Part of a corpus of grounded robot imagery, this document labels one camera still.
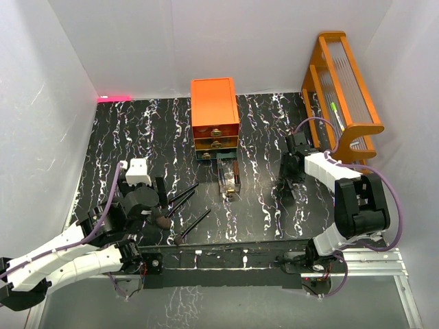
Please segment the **large fluffy powder brush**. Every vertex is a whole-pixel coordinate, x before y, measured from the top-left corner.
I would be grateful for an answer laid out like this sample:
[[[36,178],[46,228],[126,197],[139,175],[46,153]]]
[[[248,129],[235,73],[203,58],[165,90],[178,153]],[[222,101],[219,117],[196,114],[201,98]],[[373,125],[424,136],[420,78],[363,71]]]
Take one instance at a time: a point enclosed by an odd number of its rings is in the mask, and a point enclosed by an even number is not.
[[[185,193],[182,197],[177,199],[178,202],[173,205],[168,213],[166,213],[165,215],[160,213],[155,216],[154,220],[156,226],[162,230],[170,230],[172,216],[185,204],[187,200],[189,200],[194,195],[194,193],[194,190]]]

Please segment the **thin black makeup brush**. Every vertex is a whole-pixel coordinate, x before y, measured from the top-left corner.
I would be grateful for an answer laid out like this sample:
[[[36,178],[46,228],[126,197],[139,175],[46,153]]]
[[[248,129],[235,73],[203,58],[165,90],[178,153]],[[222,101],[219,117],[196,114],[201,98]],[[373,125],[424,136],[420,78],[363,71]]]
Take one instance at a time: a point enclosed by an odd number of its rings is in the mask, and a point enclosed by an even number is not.
[[[180,192],[179,194],[173,196],[171,199],[166,199],[165,203],[161,205],[161,208],[166,208],[168,205],[176,202],[179,199],[182,199],[183,197],[186,197],[188,194],[190,194],[192,191],[194,191],[199,186],[199,183],[196,182],[195,184],[191,185],[190,187],[186,188],[184,191]]]

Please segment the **small black makeup brush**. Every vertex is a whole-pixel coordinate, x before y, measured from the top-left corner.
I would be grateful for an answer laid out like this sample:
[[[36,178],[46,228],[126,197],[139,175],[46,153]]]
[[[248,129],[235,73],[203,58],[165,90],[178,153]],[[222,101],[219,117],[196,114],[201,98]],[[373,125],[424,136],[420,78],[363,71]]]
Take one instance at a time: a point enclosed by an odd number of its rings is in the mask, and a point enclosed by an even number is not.
[[[193,223],[191,223],[180,234],[174,237],[174,245],[182,245],[186,236],[211,212],[211,209],[204,211]]]

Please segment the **brown lipstick tube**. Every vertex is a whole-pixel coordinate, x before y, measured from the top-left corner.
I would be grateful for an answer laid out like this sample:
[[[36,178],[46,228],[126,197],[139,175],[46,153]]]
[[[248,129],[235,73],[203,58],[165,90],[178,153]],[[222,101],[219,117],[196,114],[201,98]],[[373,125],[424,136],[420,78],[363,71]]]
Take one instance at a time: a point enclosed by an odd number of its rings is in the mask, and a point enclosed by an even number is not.
[[[235,184],[239,184],[239,167],[237,160],[233,160],[233,173]]]

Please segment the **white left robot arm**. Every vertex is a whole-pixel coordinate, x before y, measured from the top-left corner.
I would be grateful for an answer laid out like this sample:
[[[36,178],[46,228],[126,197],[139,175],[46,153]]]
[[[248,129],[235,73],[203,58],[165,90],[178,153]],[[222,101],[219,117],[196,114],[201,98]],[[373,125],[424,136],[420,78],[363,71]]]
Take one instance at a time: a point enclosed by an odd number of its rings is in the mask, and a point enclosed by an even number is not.
[[[40,304],[54,291],[102,273],[135,273],[143,264],[129,234],[141,231],[167,203],[162,178],[153,185],[129,186],[120,180],[121,197],[104,201],[87,216],[34,251],[1,258],[1,305],[21,311]]]

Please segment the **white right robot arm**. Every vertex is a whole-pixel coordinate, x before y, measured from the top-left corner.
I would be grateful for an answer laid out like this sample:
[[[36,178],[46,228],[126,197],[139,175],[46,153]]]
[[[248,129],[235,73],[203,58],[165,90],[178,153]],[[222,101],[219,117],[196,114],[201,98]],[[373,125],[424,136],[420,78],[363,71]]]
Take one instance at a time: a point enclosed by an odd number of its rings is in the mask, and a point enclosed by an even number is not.
[[[285,141],[279,179],[292,186],[311,176],[334,194],[334,223],[309,240],[302,256],[283,257],[285,262],[320,272],[343,247],[389,228],[383,184],[378,175],[344,167],[327,152],[313,148],[302,132],[288,135]]]

